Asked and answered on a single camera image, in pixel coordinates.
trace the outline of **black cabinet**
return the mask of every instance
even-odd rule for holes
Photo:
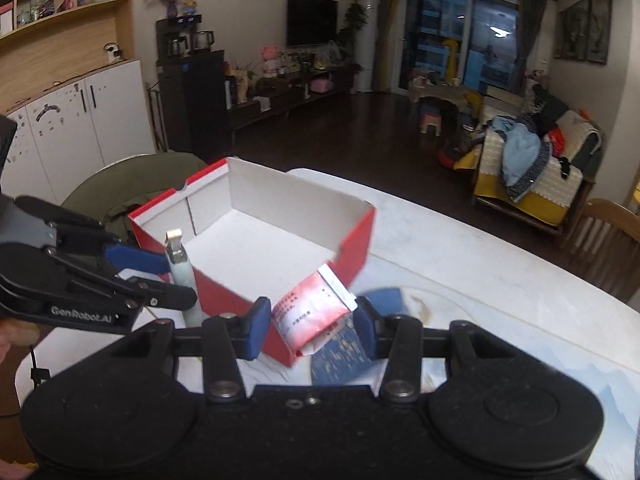
[[[230,154],[224,51],[158,60],[167,147],[211,163]]]

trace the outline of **cabinet door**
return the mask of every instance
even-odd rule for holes
[[[104,167],[82,82],[26,106],[44,171],[59,203]]]
[[[84,84],[105,164],[156,152],[139,61],[89,76]]]
[[[31,135],[27,111],[20,108],[8,117],[18,123],[18,129],[0,178],[2,193],[13,197],[31,195],[47,202],[58,203]]]

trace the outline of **window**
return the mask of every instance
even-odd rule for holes
[[[406,0],[398,88],[414,68],[444,78],[450,56],[468,88],[507,88],[516,61],[515,0]]]
[[[516,63],[517,6],[503,0],[474,0],[464,85],[481,93],[507,88]]]

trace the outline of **white marble table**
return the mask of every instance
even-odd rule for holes
[[[412,202],[317,171],[289,173],[373,204],[370,254],[640,372],[640,314],[609,294]]]
[[[447,216],[327,174],[290,173],[376,207],[369,257],[350,287],[352,293],[396,287],[409,313],[425,325],[446,328],[453,319],[469,319],[583,382],[600,398],[606,414],[589,466],[607,480],[638,476],[639,314],[533,254]],[[172,317],[183,326],[178,313],[148,309],[136,327],[154,317]],[[117,338],[57,328],[36,348],[38,366],[55,375]],[[320,384],[318,357],[285,368],[261,355],[251,363],[239,361],[239,366],[250,393],[258,383]],[[384,367],[370,364],[347,382],[370,384],[375,390]],[[31,391],[30,368],[30,359],[18,368],[20,402]],[[423,391],[445,379],[442,362],[423,360]],[[181,358],[178,380],[201,392],[200,361]]]

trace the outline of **screw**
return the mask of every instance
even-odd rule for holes
[[[292,410],[301,410],[305,407],[305,403],[298,399],[289,399],[284,405]]]
[[[415,388],[409,381],[396,379],[385,384],[385,391],[393,397],[409,397],[415,393]]]
[[[214,397],[228,399],[240,392],[240,384],[235,381],[216,381],[209,385],[209,393]]]

